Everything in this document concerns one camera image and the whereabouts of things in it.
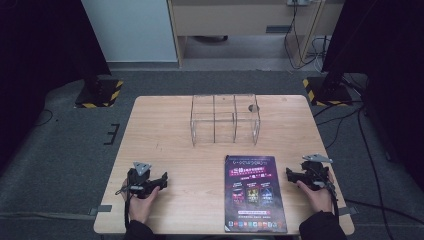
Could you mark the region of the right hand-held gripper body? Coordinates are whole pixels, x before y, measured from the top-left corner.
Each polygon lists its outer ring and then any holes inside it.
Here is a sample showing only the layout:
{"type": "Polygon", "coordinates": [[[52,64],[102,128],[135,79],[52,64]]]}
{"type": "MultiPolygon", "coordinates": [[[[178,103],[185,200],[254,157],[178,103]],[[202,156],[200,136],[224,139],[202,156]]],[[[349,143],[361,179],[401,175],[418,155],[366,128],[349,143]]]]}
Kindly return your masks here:
{"type": "Polygon", "coordinates": [[[303,156],[304,162],[301,168],[305,171],[304,183],[312,190],[320,188],[332,189],[333,184],[329,178],[329,167],[324,163],[332,163],[333,160],[319,153],[303,156]]]}

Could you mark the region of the person's left hand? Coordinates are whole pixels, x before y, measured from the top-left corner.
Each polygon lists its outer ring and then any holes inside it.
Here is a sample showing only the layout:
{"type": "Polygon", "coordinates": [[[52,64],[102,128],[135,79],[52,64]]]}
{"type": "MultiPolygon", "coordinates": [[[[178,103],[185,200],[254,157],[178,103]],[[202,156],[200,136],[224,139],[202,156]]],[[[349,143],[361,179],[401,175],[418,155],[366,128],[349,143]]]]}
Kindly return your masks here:
{"type": "Polygon", "coordinates": [[[152,206],[154,204],[156,197],[158,196],[159,191],[160,191],[160,187],[156,187],[152,191],[152,193],[145,199],[140,199],[137,196],[128,197],[127,192],[122,191],[121,195],[123,199],[125,201],[129,200],[129,210],[128,210],[129,219],[146,224],[149,219],[152,206]]]}

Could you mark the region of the striped stand base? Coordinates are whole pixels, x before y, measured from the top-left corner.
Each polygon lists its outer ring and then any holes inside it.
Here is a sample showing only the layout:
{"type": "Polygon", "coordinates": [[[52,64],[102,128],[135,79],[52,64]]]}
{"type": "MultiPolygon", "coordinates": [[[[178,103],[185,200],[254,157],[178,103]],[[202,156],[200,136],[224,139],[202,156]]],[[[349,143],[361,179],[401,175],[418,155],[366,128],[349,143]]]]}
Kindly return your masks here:
{"type": "Polygon", "coordinates": [[[83,87],[75,100],[76,108],[111,107],[114,105],[123,85],[122,80],[101,80],[99,92],[91,93],[83,87]]]}
{"type": "Polygon", "coordinates": [[[313,106],[350,105],[352,98],[340,82],[325,77],[308,77],[302,81],[313,106]]]}

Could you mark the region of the clear acrylic file rack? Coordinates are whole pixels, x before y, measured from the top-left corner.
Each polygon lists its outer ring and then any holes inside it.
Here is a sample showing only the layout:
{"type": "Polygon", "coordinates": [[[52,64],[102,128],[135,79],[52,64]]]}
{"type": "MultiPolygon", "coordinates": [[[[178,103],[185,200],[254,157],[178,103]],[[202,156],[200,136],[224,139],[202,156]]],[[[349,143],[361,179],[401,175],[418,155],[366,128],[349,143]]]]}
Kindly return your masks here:
{"type": "Polygon", "coordinates": [[[193,95],[190,128],[194,146],[218,143],[256,145],[261,128],[257,96],[193,95]]]}

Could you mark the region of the black curtain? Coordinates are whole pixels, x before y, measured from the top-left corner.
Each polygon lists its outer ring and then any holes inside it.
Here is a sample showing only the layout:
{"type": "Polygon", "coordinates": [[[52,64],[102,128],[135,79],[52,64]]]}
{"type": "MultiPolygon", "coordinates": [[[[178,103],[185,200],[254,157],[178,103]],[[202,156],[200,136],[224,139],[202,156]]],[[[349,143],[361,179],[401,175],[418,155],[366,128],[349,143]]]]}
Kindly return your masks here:
{"type": "Polygon", "coordinates": [[[0,171],[51,90],[82,80],[99,92],[109,73],[82,0],[0,0],[0,171]]]}
{"type": "Polygon", "coordinates": [[[363,99],[389,158],[424,191],[424,0],[345,0],[323,70],[368,77],[363,99]]]}

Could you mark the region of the person's right hand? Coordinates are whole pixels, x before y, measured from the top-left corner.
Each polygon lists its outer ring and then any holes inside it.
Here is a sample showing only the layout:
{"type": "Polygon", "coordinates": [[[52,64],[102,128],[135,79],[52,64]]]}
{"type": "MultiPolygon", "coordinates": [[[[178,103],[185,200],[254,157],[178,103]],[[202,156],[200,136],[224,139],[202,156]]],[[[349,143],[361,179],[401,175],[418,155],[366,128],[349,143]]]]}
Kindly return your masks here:
{"type": "Polygon", "coordinates": [[[300,180],[296,185],[305,193],[315,213],[333,212],[332,195],[326,188],[314,191],[300,180]]]}

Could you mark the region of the white cabinet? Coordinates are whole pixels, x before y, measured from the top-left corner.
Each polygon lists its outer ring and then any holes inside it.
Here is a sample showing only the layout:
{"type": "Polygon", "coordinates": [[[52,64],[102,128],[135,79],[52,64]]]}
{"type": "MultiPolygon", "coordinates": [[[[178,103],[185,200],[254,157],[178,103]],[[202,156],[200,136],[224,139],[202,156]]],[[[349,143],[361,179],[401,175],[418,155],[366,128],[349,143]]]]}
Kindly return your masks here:
{"type": "Polygon", "coordinates": [[[109,63],[176,63],[167,0],[82,0],[109,63]]]}

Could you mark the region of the purple magazine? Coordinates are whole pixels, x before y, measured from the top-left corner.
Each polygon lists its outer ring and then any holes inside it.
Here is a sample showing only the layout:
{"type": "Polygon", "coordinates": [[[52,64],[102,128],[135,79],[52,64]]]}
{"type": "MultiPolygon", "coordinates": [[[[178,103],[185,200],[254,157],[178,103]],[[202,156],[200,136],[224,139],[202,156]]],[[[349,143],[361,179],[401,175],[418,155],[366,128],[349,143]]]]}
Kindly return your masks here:
{"type": "Polygon", "coordinates": [[[287,233],[274,156],[225,158],[226,232],[287,233]]]}

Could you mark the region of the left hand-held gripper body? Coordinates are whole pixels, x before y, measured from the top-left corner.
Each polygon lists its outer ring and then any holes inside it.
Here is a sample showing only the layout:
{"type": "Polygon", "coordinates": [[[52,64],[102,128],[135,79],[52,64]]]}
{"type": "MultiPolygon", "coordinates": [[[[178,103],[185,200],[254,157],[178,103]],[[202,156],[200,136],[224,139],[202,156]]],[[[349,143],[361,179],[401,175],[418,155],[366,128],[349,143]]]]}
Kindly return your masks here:
{"type": "Polygon", "coordinates": [[[140,199],[147,198],[157,186],[157,181],[150,181],[150,164],[134,162],[134,167],[127,173],[127,189],[140,199]]]}

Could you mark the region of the wooden desk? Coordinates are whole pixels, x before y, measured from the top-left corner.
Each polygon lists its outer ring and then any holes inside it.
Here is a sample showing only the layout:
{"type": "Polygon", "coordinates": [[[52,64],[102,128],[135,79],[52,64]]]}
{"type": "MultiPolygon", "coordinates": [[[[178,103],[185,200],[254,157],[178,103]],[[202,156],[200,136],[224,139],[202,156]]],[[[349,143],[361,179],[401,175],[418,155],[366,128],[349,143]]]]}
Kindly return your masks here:
{"type": "Polygon", "coordinates": [[[289,57],[301,67],[314,38],[334,32],[345,0],[311,0],[308,6],[288,6],[287,0],[167,2],[179,63],[188,37],[284,34],[289,57]]]}

